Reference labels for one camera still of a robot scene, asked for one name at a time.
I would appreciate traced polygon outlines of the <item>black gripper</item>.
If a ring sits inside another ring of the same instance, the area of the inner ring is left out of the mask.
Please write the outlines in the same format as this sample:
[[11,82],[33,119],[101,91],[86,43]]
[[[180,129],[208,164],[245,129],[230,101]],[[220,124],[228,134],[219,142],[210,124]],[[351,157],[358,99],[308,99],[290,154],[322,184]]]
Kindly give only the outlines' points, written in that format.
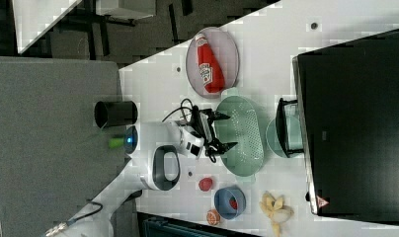
[[225,154],[237,145],[237,142],[219,142],[212,126],[215,120],[230,119],[230,116],[219,111],[214,112],[212,109],[201,110],[198,106],[193,106],[192,116],[194,130],[204,138],[203,146],[206,156],[215,157]]

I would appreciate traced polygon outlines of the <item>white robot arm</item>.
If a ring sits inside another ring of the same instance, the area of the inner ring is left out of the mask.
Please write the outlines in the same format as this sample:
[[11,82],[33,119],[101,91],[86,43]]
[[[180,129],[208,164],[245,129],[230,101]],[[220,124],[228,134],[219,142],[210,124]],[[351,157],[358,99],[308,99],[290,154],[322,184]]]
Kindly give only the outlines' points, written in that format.
[[120,173],[76,214],[40,237],[114,237],[113,214],[135,193],[170,191],[181,176],[182,157],[210,160],[235,146],[218,140],[212,124],[229,118],[213,109],[182,107],[187,118],[142,122],[126,131],[124,147],[130,160]]

